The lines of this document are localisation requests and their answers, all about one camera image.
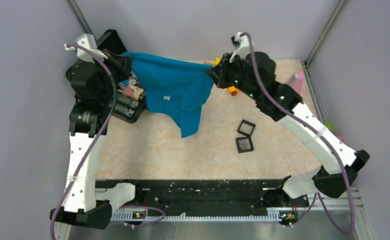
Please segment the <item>pink stand with tablet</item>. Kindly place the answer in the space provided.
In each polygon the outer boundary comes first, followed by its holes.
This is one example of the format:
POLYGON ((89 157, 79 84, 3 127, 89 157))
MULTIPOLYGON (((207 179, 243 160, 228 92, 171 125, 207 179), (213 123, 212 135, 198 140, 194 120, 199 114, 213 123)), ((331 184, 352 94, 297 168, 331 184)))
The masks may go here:
POLYGON ((305 80, 305 75, 303 71, 295 72, 288 80, 285 82, 286 85, 290 86, 296 93, 299 95, 302 94, 302 88, 305 80))

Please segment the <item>green pink toy outside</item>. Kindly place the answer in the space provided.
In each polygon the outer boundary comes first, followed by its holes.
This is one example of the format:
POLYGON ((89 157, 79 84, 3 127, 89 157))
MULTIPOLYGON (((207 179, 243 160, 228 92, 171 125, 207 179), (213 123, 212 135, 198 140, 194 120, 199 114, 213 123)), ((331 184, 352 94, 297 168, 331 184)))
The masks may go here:
POLYGON ((334 134, 340 141, 343 141, 344 140, 344 138, 341 136, 341 135, 339 135, 339 134, 337 134, 336 132, 335 132, 335 130, 334 130, 334 128, 333 128, 333 125, 332 125, 332 123, 329 121, 329 120, 326 120, 325 122, 324 122, 324 125, 329 129, 329 131, 332 133, 332 134, 334 134))

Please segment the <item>yellow toy car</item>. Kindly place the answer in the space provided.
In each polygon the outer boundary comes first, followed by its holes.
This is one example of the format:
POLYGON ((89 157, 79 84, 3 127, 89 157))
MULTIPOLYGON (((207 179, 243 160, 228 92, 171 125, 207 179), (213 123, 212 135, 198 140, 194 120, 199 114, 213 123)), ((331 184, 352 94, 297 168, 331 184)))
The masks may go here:
POLYGON ((231 96, 236 96, 239 92, 239 89, 237 89, 236 87, 234 86, 230 86, 227 88, 227 92, 231 95, 231 96))

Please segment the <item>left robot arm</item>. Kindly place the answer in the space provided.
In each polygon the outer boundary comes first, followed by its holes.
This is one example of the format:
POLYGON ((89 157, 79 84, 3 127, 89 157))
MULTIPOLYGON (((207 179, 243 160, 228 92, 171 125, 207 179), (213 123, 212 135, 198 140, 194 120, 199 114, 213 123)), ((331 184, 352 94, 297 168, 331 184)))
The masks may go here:
POLYGON ((66 71, 75 92, 69 115, 70 158, 63 196, 50 211, 51 223, 105 229, 113 212, 112 201, 97 200, 96 171, 100 148, 117 97, 117 85, 131 75, 129 56, 104 50, 107 58, 79 60, 66 71))

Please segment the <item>small yellow brick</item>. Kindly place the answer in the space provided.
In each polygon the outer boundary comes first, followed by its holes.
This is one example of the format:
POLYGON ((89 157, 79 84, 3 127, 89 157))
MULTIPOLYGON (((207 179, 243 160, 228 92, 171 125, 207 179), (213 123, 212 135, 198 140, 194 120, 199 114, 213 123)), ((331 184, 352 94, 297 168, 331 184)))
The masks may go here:
POLYGON ((215 60, 214 60, 214 65, 218 65, 220 63, 221 59, 219 57, 217 57, 215 60))

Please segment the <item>black poker chip case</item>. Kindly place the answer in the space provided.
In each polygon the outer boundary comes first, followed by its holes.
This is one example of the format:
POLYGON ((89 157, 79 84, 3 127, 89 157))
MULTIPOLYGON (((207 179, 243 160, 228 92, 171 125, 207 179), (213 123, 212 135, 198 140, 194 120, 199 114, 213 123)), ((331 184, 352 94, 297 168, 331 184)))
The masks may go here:
MULTIPOLYGON (((100 51, 109 50, 122 55, 127 49, 116 30, 108 29, 95 39, 100 51)), ((113 108, 113 115, 134 123, 146 109, 143 88, 135 74, 124 81, 114 81, 112 74, 103 61, 95 63, 78 61, 66 71, 66 78, 75 92, 79 110, 88 110, 94 114, 106 116, 113 108)))

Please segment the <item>black square frame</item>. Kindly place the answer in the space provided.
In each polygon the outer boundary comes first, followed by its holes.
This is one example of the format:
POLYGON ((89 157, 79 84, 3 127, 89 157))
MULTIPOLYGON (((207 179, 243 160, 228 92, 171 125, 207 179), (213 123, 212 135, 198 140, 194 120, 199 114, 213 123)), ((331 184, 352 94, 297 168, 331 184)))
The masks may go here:
POLYGON ((243 119, 238 126, 237 133, 250 137, 253 134, 255 127, 256 125, 254 123, 243 119))
POLYGON ((241 154, 254 151, 254 146, 249 136, 237 137, 235 141, 238 153, 241 154))

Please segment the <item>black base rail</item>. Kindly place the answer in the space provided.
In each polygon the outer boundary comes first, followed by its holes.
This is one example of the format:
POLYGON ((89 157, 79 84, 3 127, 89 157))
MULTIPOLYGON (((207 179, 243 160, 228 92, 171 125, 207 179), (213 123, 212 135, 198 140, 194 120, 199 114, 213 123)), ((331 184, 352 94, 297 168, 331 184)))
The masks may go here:
POLYGON ((215 179, 215 180, 97 180, 96 189, 111 189, 118 183, 136 186, 134 206, 163 210, 168 217, 265 216, 271 208, 288 211, 307 208, 306 195, 291 199, 280 189, 283 179, 215 179))

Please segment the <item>blue garment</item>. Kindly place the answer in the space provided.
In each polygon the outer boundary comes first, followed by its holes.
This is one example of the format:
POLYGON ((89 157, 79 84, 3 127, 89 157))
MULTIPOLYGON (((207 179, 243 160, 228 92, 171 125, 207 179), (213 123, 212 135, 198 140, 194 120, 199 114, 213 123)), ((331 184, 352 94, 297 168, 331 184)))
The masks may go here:
POLYGON ((202 106, 214 84, 207 75, 212 66, 132 51, 122 55, 132 58, 132 71, 146 92, 147 109, 170 116, 182 138, 196 134, 202 106))

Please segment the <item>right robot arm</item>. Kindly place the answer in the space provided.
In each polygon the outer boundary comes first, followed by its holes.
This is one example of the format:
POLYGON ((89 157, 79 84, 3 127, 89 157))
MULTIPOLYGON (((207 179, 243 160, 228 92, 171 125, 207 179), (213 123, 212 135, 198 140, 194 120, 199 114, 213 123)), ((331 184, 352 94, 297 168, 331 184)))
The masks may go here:
POLYGON ((337 138, 310 111, 291 86, 276 80, 276 63, 263 52, 230 61, 225 53, 221 61, 206 73, 217 87, 236 87, 255 101, 256 107, 272 120, 295 134, 321 162, 317 170, 288 176, 273 191, 277 202, 289 206, 303 195, 320 193, 339 198, 369 160, 365 150, 354 150, 337 138))

